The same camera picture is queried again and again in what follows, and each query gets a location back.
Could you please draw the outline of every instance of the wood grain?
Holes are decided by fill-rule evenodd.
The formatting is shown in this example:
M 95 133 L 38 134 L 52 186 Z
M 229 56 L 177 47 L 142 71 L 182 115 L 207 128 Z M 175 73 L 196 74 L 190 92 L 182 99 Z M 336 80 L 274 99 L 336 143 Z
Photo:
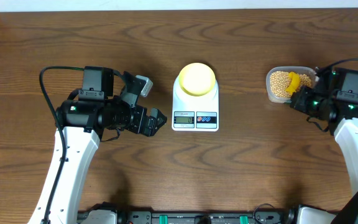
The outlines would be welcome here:
M 152 138 L 124 132 L 100 145 L 80 209 L 108 201 L 155 210 L 260 203 L 340 210 L 351 197 L 340 148 L 305 115 L 269 102 L 265 76 L 276 66 L 322 67 L 349 57 L 358 57 L 358 9 L 0 13 L 0 223 L 27 222 L 44 184 L 55 129 L 38 73 L 48 65 L 147 76 L 154 87 L 139 104 L 168 116 Z M 216 133 L 170 128 L 173 81 L 191 62 L 216 72 Z M 81 76 L 45 75 L 55 107 Z

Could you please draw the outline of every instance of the plastic container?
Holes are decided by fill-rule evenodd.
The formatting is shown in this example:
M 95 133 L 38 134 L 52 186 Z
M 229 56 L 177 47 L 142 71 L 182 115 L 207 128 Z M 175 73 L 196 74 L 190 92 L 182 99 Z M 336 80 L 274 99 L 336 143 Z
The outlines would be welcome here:
M 273 72 L 282 71 L 282 72 L 295 72 L 297 74 L 306 74 L 311 79 L 311 87 L 314 87 L 316 82 L 318 81 L 318 77 L 316 76 L 316 72 L 308 67 L 298 67 L 298 66 L 282 66 L 282 67 L 275 67 L 268 72 L 266 76 L 266 89 L 267 95 L 271 102 L 274 103 L 291 103 L 291 98 L 289 97 L 278 97 L 274 95 L 272 92 L 272 87 L 270 85 L 270 76 Z

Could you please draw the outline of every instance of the yellow scoop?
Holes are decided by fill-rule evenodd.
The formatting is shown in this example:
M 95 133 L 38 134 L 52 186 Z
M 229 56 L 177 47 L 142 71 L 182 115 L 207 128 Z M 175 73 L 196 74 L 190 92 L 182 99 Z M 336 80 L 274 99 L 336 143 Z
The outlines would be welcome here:
M 301 82 L 301 78 L 295 72 L 290 72 L 288 74 L 288 77 L 290 77 L 292 79 L 292 81 L 291 81 L 290 86 L 285 91 L 291 93 L 291 95 L 292 95 L 292 93 L 296 92 L 296 89 L 298 88 L 298 86 Z

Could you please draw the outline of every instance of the black cable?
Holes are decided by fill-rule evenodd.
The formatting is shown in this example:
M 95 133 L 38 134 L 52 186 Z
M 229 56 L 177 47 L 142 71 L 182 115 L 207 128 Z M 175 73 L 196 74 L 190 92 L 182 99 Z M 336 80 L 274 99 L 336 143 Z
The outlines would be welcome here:
M 265 206 L 265 205 L 268 205 L 268 206 L 274 208 L 274 206 L 271 205 L 271 204 L 269 204 L 269 203 L 263 203 L 263 204 L 259 205 L 258 207 L 256 207 L 255 210 L 254 210 L 254 212 L 252 212 L 252 218 L 253 218 L 253 219 L 255 220 L 255 222 L 257 222 L 258 224 L 263 224 L 263 223 L 261 223 L 261 222 L 255 217 L 256 211 L 257 211 L 260 207 Z
M 306 121 L 307 121 L 308 123 L 310 123 L 310 124 L 316 125 L 316 127 L 317 127 L 320 131 L 322 131 L 322 132 L 324 132 L 324 133 L 329 130 L 329 126 L 327 126 L 326 128 L 323 129 L 323 128 L 320 126 L 320 124 L 317 123 L 316 121 L 310 121 L 311 118 L 315 118 L 315 117 L 308 116 L 308 118 L 306 118 Z
M 55 181 L 53 182 L 52 189 L 50 191 L 50 195 L 49 195 L 49 198 L 48 198 L 48 203 L 47 203 L 47 206 L 45 208 L 44 219 L 41 221 L 42 223 L 48 223 L 48 221 L 49 221 L 50 206 L 52 205 L 53 196 L 55 195 L 56 187 L 57 187 L 57 184 L 59 182 L 60 174 L 62 173 L 63 165 L 64 165 L 64 163 L 66 161 L 66 154 L 67 154 L 66 141 L 65 141 L 65 137 L 63 135 L 62 127 L 60 126 L 59 120 L 57 119 L 56 111 L 55 111 L 55 109 L 54 109 L 54 107 L 52 105 L 52 102 L 49 99 L 48 93 L 47 93 L 47 91 L 45 90 L 45 87 L 44 87 L 44 81 L 43 81 L 44 72 L 46 70 L 49 70 L 49 69 L 69 69 L 69 70 L 81 70 L 81 71 L 84 70 L 84 68 L 77 68 L 77 67 L 50 66 L 50 67 L 45 67 L 40 72 L 40 86 L 41 86 L 42 94 L 44 94 L 45 101 L 47 102 L 48 107 L 49 107 L 50 111 L 52 112 L 52 116 L 53 116 L 53 118 L 54 118 L 54 120 L 56 122 L 56 127 L 57 127 L 57 129 L 59 131 L 60 140 L 62 141 L 62 157 L 60 158 L 60 165 L 59 165 L 59 168 L 57 170 L 56 178 L 55 178 Z
M 322 69 L 319 69 L 318 72 L 319 73 L 324 72 L 325 70 L 330 69 L 332 66 L 339 65 L 340 63 L 344 63 L 344 62 L 351 62 L 351 61 L 358 61 L 358 58 L 349 58 L 349 59 L 344 59 L 344 60 L 334 62 L 334 63 L 332 63 L 332 64 L 330 64 L 330 65 L 328 65 L 328 66 L 326 66 L 326 67 L 324 67 Z
M 67 97 L 68 100 L 74 100 L 76 98 L 76 96 L 78 96 L 78 93 L 80 92 L 80 88 L 77 88 L 75 90 L 73 90 Z
M 116 131 L 117 131 L 117 136 L 116 137 L 112 137 L 112 138 L 109 138 L 107 140 L 100 140 L 101 142 L 106 142 L 106 141 L 112 141 L 112 140 L 117 140 L 119 138 L 119 135 L 121 134 L 121 130 L 119 128 L 116 128 Z

